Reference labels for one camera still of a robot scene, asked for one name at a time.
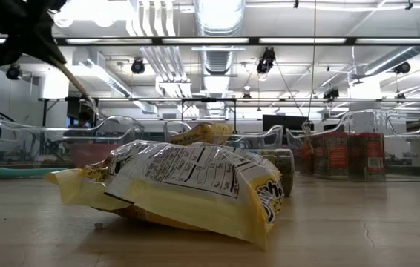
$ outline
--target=yellow snack package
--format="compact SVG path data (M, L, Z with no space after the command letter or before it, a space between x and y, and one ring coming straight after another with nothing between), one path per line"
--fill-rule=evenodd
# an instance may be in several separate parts
M270 161L204 143L183 147L134 141L74 172L105 186L106 197L137 209L132 214L128 206L127 217L152 214L155 223L214 231L262 248L284 198L281 174Z
M168 142L175 145L191 145L195 142L221 145L233 132L233 126L224 123L202 122L190 131L170 136Z

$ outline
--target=wall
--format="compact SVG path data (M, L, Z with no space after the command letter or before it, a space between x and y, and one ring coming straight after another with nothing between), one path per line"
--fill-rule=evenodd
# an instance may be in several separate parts
M10 81L0 71L0 111L18 123L42 125L39 88L25 81Z

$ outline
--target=green mat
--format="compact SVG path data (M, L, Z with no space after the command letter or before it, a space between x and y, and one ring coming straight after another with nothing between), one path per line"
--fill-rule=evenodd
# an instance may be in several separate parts
M13 169L0 168L0 177L22 177L22 176L42 176L54 171L63 171L67 168L35 168L35 169Z

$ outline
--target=wooden table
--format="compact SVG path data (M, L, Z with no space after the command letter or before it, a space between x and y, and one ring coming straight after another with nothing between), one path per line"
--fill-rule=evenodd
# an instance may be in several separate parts
M299 178L293 193L261 251L62 205L40 179L3 179L0 266L420 266L420 182Z

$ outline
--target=ceiling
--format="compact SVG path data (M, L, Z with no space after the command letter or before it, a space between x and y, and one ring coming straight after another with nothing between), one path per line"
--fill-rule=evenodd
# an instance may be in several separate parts
M358 8L376 7L382 1L370 0L325 0L317 1L317 7ZM407 1L383 1L381 8L407 6ZM412 1L414 7L420 7L420 1ZM412 10L379 10L376 12L347 12L314 10L314 1L300 1L299 8L293 8L294 1L246 1L243 20L243 36L420 36L420 8ZM196 35L194 13L187 12L193 1L175 0L174 29L178 36ZM74 22L68 28L53 29L56 36L102 37L128 36L125 21L116 21L110 27L99 27L92 21ZM230 80L229 95L241 97L243 86L251 86L249 92L253 98L276 98L286 96L288 90L297 93L297 97L310 96L311 87L324 92L320 86L329 78L350 65L368 64L381 58L397 47L275 47L278 66L269 72L265 82L258 81L255 63L265 47L244 47L234 58L233 74ZM152 90L156 82L153 70L146 66L143 74L136 75L130 67L135 57L142 56L138 47L99 47L107 59L107 69L114 72L129 86L134 94L141 97L157 97ZM191 92L198 94L204 90L203 77L198 52L190 47L180 48L186 73L191 80ZM411 71L398 75L383 73L377 76L383 96L392 96L399 90L420 85L420 55L409 61ZM113 96L106 84L83 79L87 88L101 97ZM337 84L341 97L347 96L347 82ZM420 91L412 97L420 98Z

